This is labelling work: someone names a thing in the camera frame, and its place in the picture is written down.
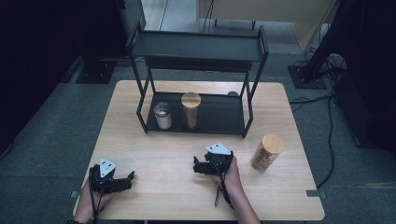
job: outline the forearm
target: forearm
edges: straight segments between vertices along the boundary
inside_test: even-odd
[[[230,198],[236,218],[238,219],[238,224],[261,224],[245,192],[239,192]]]

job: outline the wooden desk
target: wooden desk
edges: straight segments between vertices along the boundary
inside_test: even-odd
[[[240,90],[241,85],[156,82],[159,91],[225,94]],[[205,146],[217,142],[232,150],[238,159],[246,194],[259,219],[324,218],[320,198],[306,196],[306,190],[316,187],[281,84],[259,83],[253,98],[255,118],[246,138],[225,134],[144,133],[135,113],[139,99],[135,81],[117,84],[92,154],[89,167],[104,157],[118,165],[115,178],[124,178],[132,170],[136,174],[132,189],[117,194],[100,215],[101,219],[235,220],[233,210],[222,196],[215,207],[217,190],[212,180],[192,170],[193,156],[204,161]],[[145,105],[147,113],[149,103]],[[285,150],[265,173],[258,173],[249,161],[268,133],[280,135]]]
[[[214,0],[212,19],[291,22],[302,52],[307,52],[337,0]],[[212,0],[197,0],[197,27]]]

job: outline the wooden lidded jar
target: wooden lidded jar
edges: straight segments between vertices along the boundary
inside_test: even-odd
[[[285,144],[278,135],[265,135],[250,161],[251,166],[257,171],[265,171],[284,148]]]
[[[201,96],[187,92],[181,97],[183,104],[183,124],[188,131],[197,131],[201,124]]]

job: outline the black metal frame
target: black metal frame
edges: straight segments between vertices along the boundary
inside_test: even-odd
[[[143,50],[140,45],[149,46],[149,38],[163,39],[162,35],[170,35],[171,38],[174,36],[175,38],[181,38],[183,41],[191,41],[192,38],[197,38],[195,41],[216,41],[216,38],[237,38],[238,41],[240,38],[242,41],[249,41],[250,46],[254,48],[260,48],[259,53],[257,55],[253,55],[250,58],[241,58],[233,57],[230,55],[218,55],[213,56],[213,54],[205,54],[204,51],[199,51],[198,57],[195,55],[180,55],[172,52],[163,53],[163,49],[159,47],[158,52],[152,52],[152,48],[148,47],[147,50]],[[141,98],[139,101],[138,108],[136,110],[136,115],[139,118],[139,121],[143,127],[145,133],[148,131],[157,131],[157,132],[179,132],[179,133],[220,133],[220,134],[241,134],[244,138],[248,134],[248,130],[251,126],[251,123],[254,119],[253,117],[253,106],[252,106],[252,98],[254,92],[257,88],[257,84],[260,80],[262,69],[265,65],[266,59],[268,57],[268,46],[266,44],[265,33],[262,27],[260,27],[260,31],[256,36],[242,36],[242,35],[211,35],[211,34],[192,34],[192,33],[175,33],[175,32],[151,32],[151,31],[142,31],[137,24],[135,32],[129,37],[127,45],[128,53],[130,56],[130,62],[132,68],[134,70],[134,77],[137,82],[137,86],[141,93]],[[220,48],[233,48],[234,46],[221,46]],[[146,61],[146,66],[148,69],[148,76],[142,86],[142,82],[140,79],[140,75],[137,71],[137,66],[134,61],[135,57],[144,57]],[[255,77],[254,83],[250,88],[249,85],[249,74],[253,63],[260,63],[257,75]],[[151,69],[172,69],[172,70],[196,70],[196,71],[221,71],[221,72],[233,72],[233,73],[244,73],[245,78],[242,85],[242,90],[240,91],[238,96],[232,96],[227,94],[202,94],[199,93],[202,97],[201,109],[202,111],[202,123],[201,128],[198,131],[192,132],[185,130],[183,128],[180,120],[182,119],[174,119],[173,125],[169,130],[161,130],[156,125],[155,116],[153,114],[152,108],[159,102],[165,100],[168,104],[171,105],[172,115],[175,118],[178,116],[182,117],[182,105],[181,105],[181,96],[184,94],[183,92],[164,92],[157,91],[154,85],[154,79],[152,75]],[[143,117],[141,115],[141,110],[143,103],[145,102],[146,94],[149,89],[149,84],[151,85],[153,91],[153,97],[151,100],[150,110],[148,112],[148,120],[145,123]],[[243,95],[247,93],[247,106],[248,106],[248,121],[245,125],[244,119],[244,110],[243,110]],[[227,109],[231,111],[230,113],[223,113],[223,110]]]

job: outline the wooden lid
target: wooden lid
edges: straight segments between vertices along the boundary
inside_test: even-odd
[[[271,133],[264,136],[262,146],[271,154],[279,154],[285,148],[285,143],[278,135]]]
[[[187,92],[181,97],[181,103],[189,109],[194,109],[201,103],[201,96],[195,92]]]

